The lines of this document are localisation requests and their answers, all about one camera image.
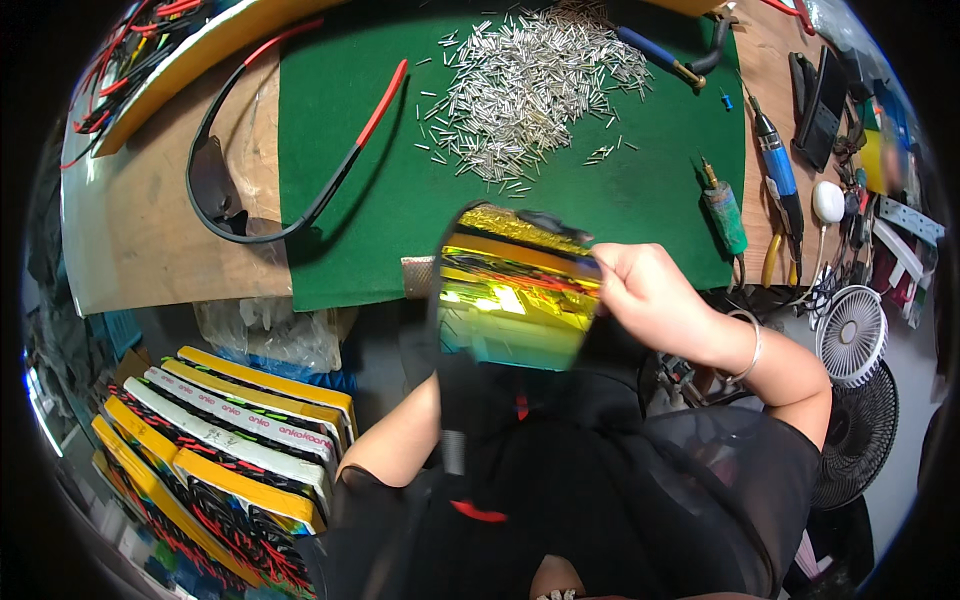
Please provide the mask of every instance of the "hand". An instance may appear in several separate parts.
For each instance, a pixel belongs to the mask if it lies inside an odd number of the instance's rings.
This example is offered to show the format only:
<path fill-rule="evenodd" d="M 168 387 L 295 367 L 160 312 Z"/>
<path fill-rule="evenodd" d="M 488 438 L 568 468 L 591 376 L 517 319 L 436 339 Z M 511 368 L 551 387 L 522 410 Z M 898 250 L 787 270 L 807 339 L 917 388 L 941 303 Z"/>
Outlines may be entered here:
<path fill-rule="evenodd" d="M 728 317 L 700 298 L 663 246 L 597 244 L 593 255 L 603 272 L 600 300 L 644 346 L 719 366 L 711 363 Z"/>

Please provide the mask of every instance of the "fan grille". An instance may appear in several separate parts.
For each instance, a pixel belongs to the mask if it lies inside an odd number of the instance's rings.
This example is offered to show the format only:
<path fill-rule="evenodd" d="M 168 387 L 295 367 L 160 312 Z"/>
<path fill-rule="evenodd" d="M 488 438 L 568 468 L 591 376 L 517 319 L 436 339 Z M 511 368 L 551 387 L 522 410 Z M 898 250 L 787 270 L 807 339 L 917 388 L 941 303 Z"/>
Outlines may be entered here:
<path fill-rule="evenodd" d="M 855 387 L 870 378 L 883 356 L 887 320 L 873 290 L 841 292 L 817 332 L 817 353 L 837 385 Z"/>
<path fill-rule="evenodd" d="M 841 507 L 874 481 L 893 447 L 900 416 L 897 384 L 886 363 L 865 385 L 833 388 L 833 406 L 820 477 L 811 505 Z"/>

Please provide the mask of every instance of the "wooden workbench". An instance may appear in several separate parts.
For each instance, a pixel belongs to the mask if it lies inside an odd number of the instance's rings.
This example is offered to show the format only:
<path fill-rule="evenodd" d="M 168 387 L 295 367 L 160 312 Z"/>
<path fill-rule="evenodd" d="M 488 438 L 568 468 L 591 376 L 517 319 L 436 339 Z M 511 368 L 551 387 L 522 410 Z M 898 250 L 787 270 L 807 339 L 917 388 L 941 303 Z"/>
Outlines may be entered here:
<path fill-rule="evenodd" d="M 818 37 L 799 22 L 759 0 L 738 3 L 744 25 L 734 27 L 744 81 L 789 143 L 794 130 L 789 52 L 819 56 Z M 211 235 L 197 219 L 184 188 L 190 140 L 204 111 L 235 60 L 211 69 L 159 110 L 116 155 L 83 159 L 64 171 L 63 249 L 75 303 L 81 314 L 200 300 L 290 296 L 290 271 L 283 245 L 239 246 Z M 276 151 L 279 62 L 276 50 L 264 56 L 230 92 L 213 124 L 228 167 L 252 217 L 279 221 Z M 85 107 L 76 107 L 82 112 Z M 776 211 L 764 190 L 753 136 L 753 115 L 745 108 L 747 154 L 743 223 L 750 247 L 747 279 L 759 282 Z M 63 155 L 69 160 L 87 143 L 69 132 Z M 833 161 L 822 175 L 794 161 L 804 202 L 804 281 L 817 251 L 817 226 L 809 199 L 818 180 L 838 182 Z M 828 236 L 825 256 L 836 248 Z M 785 248 L 774 282 L 785 282 Z"/>

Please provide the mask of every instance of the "woman's arm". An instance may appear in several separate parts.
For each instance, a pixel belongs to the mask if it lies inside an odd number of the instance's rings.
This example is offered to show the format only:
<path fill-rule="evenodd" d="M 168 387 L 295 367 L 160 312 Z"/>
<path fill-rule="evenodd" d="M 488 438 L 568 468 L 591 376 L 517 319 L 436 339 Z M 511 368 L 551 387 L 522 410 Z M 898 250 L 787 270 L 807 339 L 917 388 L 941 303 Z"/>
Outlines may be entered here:
<path fill-rule="evenodd" d="M 600 299 L 648 348 L 729 373 L 750 367 L 754 326 L 710 308 L 659 244 L 598 244 L 604 274 Z M 769 413 L 823 448 L 830 382 L 816 356 L 776 331 L 761 328 L 762 351 L 744 383 Z"/>
<path fill-rule="evenodd" d="M 356 465 L 382 483 L 402 488 L 413 481 L 440 439 L 437 374 L 419 384 L 398 406 L 347 450 L 340 471 Z"/>

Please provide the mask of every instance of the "black fan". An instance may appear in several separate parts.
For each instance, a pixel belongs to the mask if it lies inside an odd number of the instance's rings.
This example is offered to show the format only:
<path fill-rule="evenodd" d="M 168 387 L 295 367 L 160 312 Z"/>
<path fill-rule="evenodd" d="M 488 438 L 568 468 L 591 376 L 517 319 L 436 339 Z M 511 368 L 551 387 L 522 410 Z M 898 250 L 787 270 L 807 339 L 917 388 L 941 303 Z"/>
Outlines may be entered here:
<path fill-rule="evenodd" d="M 833 509 L 856 499 L 874 481 L 897 433 L 897 383 L 882 360 L 858 388 L 833 387 L 833 410 L 812 507 Z"/>

